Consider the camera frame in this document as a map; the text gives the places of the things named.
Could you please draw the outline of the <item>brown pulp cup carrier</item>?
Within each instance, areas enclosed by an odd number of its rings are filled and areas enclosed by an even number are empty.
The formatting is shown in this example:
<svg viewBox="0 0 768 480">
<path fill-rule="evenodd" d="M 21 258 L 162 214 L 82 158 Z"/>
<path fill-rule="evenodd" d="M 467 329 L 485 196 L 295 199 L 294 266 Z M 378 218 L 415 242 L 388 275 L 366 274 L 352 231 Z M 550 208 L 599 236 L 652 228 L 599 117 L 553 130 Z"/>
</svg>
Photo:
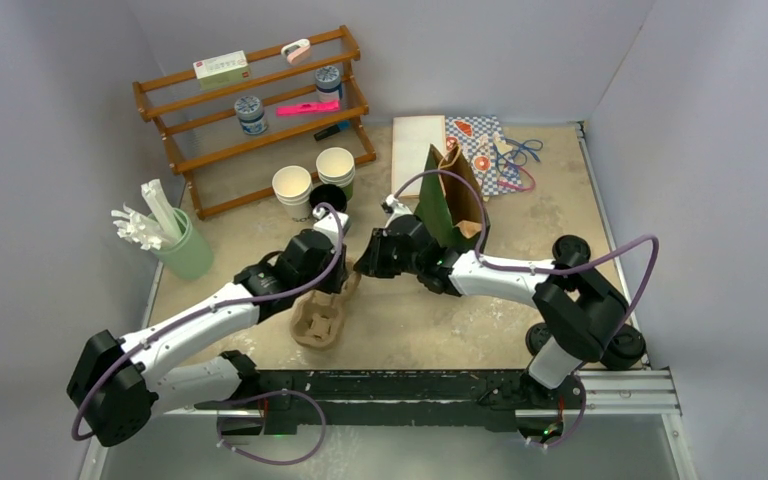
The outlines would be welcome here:
<svg viewBox="0 0 768 480">
<path fill-rule="evenodd" d="M 354 271 L 355 259 L 346 262 L 348 277 L 337 294 L 311 291 L 294 305 L 290 335 L 300 346 L 313 350 L 332 348 L 342 336 L 347 305 L 354 297 L 361 275 Z"/>
</svg>

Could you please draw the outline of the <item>green paper bag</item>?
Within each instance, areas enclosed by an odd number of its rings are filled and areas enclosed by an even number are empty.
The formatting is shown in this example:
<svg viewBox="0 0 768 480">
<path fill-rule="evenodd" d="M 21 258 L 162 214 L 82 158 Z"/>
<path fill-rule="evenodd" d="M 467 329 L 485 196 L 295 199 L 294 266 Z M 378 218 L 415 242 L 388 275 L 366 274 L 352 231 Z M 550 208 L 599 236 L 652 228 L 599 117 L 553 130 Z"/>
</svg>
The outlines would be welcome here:
<svg viewBox="0 0 768 480">
<path fill-rule="evenodd" d="M 430 145 L 425 170 L 451 172 L 468 186 L 449 175 L 432 173 L 424 176 L 416 215 L 443 247 L 461 252 L 473 249 L 479 240 L 485 206 L 481 196 L 476 200 L 472 195 L 472 191 L 479 194 L 480 187 L 461 148 L 456 146 L 443 155 Z"/>
</svg>

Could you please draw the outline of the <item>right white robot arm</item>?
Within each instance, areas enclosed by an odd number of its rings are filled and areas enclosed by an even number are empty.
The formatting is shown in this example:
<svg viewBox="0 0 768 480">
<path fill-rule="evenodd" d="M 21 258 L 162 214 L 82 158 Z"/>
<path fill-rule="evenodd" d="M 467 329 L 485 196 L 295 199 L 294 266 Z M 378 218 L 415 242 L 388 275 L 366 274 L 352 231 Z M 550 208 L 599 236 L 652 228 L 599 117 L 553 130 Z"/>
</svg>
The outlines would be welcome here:
<svg viewBox="0 0 768 480">
<path fill-rule="evenodd" d="M 598 270 L 583 269 L 576 252 L 543 261 L 478 255 L 442 246 L 415 215 L 374 229 L 354 269 L 372 278 L 410 274 L 436 294 L 492 297 L 536 309 L 550 337 L 521 381 L 524 399 L 536 407 L 556 399 L 579 366 L 602 359 L 629 310 Z"/>
</svg>

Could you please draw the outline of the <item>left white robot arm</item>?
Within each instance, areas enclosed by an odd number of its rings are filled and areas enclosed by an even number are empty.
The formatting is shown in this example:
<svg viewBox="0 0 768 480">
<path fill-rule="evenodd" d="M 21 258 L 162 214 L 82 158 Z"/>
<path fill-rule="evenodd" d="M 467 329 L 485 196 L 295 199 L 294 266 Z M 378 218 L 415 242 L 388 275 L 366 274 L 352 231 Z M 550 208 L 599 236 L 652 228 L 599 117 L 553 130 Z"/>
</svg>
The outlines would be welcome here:
<svg viewBox="0 0 768 480">
<path fill-rule="evenodd" d="M 348 278 L 345 233 L 342 226 L 318 222 L 183 312 L 123 336 L 108 330 L 92 335 L 67 383 L 77 409 L 71 437 L 96 438 L 111 447 L 154 416 L 186 405 L 213 400 L 235 409 L 252 405 L 258 382 L 245 355 L 223 353 L 190 367 L 184 361 L 289 310 L 309 292 L 340 292 Z"/>
</svg>

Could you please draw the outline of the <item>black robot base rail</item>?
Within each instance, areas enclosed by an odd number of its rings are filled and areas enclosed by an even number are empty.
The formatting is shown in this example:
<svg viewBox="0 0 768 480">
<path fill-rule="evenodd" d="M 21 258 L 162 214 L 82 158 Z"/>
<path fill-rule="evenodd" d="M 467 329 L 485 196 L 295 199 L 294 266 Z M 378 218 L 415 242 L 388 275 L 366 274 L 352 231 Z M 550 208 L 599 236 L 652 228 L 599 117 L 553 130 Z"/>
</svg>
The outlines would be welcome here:
<svg viewBox="0 0 768 480">
<path fill-rule="evenodd" d="M 222 410 L 253 409 L 268 435 L 303 425 L 481 427 L 540 441 L 562 435 L 565 415 L 585 406 L 581 381 L 556 389 L 519 369 L 261 370 L 243 380 Z"/>
</svg>

